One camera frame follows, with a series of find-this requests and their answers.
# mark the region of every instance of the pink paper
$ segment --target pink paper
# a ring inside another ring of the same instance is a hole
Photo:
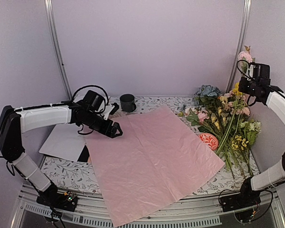
[[[224,162],[168,106],[115,118],[123,136],[86,137],[114,227],[162,209],[209,181]]]

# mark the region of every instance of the black cup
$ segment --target black cup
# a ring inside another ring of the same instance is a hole
[[[120,97],[120,105],[124,112],[131,113],[136,109],[135,97],[132,94],[124,94]]]

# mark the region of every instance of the red patterned plate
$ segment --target red patterned plate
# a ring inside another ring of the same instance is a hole
[[[217,147],[219,146],[219,142],[217,140],[217,138],[209,133],[202,133],[199,135],[199,138],[205,143],[207,144],[211,150],[216,150]]]

